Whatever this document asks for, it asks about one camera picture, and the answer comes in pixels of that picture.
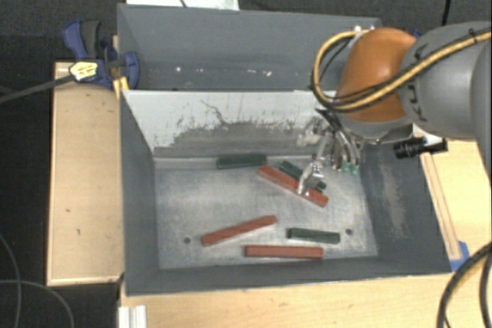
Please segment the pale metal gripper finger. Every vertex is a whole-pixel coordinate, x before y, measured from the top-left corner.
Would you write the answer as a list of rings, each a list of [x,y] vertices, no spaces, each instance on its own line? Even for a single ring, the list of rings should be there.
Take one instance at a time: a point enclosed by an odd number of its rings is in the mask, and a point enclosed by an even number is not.
[[[311,179],[314,177],[314,169],[315,166],[313,163],[309,164],[305,169],[303,169],[298,181],[298,195],[303,195],[307,193],[308,185],[311,182]]]
[[[324,191],[326,188],[326,184],[324,182],[324,175],[322,174],[323,167],[317,164],[314,164],[313,167],[313,188],[317,191]]]

